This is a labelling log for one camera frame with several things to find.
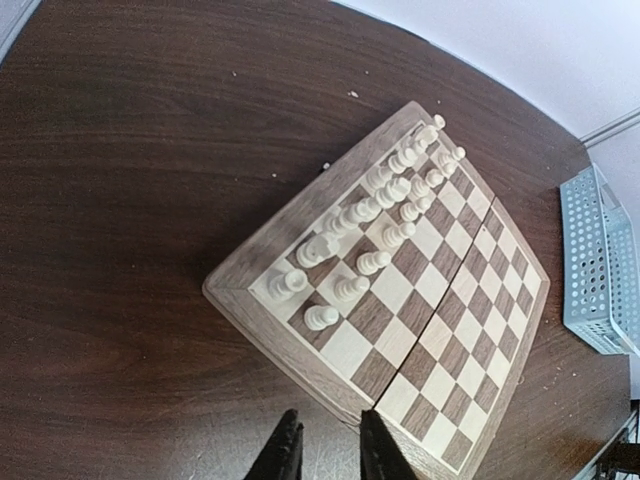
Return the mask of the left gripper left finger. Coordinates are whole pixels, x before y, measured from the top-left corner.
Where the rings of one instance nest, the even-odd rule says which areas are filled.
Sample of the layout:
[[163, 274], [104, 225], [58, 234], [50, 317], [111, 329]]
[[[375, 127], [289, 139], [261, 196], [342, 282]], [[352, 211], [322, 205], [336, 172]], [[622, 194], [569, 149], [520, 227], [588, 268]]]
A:
[[298, 411], [287, 410], [252, 464], [245, 480], [300, 480], [304, 425]]

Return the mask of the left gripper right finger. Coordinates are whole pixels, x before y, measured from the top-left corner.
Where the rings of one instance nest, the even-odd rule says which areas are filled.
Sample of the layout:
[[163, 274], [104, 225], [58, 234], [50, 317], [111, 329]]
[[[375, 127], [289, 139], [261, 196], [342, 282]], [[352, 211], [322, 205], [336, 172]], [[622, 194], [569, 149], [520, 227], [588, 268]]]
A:
[[360, 478], [366, 480], [416, 480], [381, 416], [363, 410], [360, 422]]

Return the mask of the wooden chess board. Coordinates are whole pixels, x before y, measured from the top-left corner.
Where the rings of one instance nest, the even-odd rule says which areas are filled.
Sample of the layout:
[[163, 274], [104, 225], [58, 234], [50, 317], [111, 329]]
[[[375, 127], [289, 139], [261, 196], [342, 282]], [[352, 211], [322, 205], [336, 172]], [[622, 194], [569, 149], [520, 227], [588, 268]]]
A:
[[506, 208], [410, 102], [206, 278], [207, 299], [339, 419], [375, 409], [418, 475], [472, 478], [550, 280]]

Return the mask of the light blue plastic basket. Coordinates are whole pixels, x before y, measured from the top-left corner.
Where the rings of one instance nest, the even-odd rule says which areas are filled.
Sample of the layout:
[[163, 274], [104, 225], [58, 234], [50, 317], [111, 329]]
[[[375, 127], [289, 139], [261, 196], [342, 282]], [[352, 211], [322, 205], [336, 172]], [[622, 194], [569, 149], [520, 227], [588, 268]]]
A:
[[560, 185], [563, 324], [603, 355], [639, 354], [639, 262], [633, 226], [597, 166]]

